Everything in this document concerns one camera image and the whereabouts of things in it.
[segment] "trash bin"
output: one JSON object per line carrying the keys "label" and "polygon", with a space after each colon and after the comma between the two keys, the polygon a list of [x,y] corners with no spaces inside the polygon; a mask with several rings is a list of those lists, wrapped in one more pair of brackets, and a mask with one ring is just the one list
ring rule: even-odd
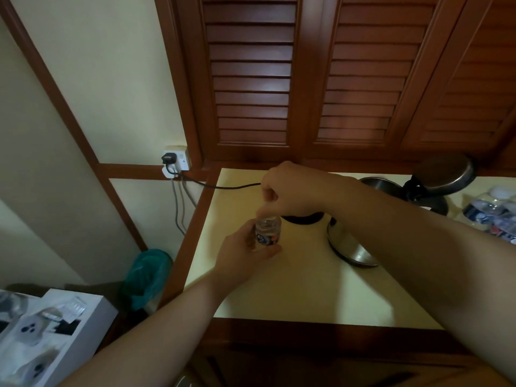
{"label": "trash bin", "polygon": [[131,311],[143,308],[168,279],[172,258],[162,250],[144,251],[134,260],[126,280],[120,288],[120,295]]}

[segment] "countertop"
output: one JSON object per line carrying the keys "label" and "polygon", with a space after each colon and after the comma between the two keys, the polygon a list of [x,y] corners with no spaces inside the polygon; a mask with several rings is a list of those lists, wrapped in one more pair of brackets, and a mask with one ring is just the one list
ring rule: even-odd
{"label": "countertop", "polygon": [[[265,173],[222,169],[217,185],[260,182]],[[380,176],[400,185],[410,177],[341,175]],[[457,214],[474,195],[497,184],[516,190],[516,178],[478,177],[466,189],[448,197],[449,215]],[[259,187],[214,192],[186,286],[214,266],[224,237],[254,217],[261,204]],[[215,317],[442,329],[382,267],[361,269],[340,260],[328,245],[326,226],[329,219],[325,215],[319,223],[307,226],[282,220],[280,244],[283,252],[231,293]]]}

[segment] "plastic water bottle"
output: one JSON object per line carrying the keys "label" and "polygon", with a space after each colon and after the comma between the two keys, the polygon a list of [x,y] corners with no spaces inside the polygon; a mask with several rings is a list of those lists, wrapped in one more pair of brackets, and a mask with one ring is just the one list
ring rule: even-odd
{"label": "plastic water bottle", "polygon": [[281,217],[274,216],[257,220],[255,234],[258,243],[264,246],[275,245],[280,240]]}
{"label": "plastic water bottle", "polygon": [[487,233],[516,245],[516,202],[507,202],[506,213],[494,219]]}
{"label": "plastic water bottle", "polygon": [[502,186],[494,186],[487,193],[479,195],[455,217],[470,227],[485,231],[494,219],[507,210],[504,203],[514,195],[514,191]]}

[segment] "electrical outlet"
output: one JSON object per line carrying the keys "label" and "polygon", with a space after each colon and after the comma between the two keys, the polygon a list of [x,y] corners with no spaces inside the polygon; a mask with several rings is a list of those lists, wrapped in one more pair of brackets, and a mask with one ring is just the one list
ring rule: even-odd
{"label": "electrical outlet", "polygon": [[182,145],[173,145],[166,146],[164,148],[165,153],[175,153],[177,155],[177,162],[175,163],[176,167],[181,171],[189,171],[190,170],[190,158],[188,156],[188,149]]}

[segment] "electric kettle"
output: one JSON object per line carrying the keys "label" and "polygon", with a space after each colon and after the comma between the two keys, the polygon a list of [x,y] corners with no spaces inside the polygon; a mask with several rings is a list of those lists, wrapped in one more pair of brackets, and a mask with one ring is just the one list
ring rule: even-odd
{"label": "electric kettle", "polygon": [[[408,203],[446,216],[448,203],[443,196],[468,186],[475,179],[476,170],[475,163],[466,155],[451,153],[431,157],[419,164],[403,187],[378,177],[367,177],[360,181]],[[330,247],[342,260],[356,267],[378,266],[377,260],[333,217],[328,223],[327,234]]]}

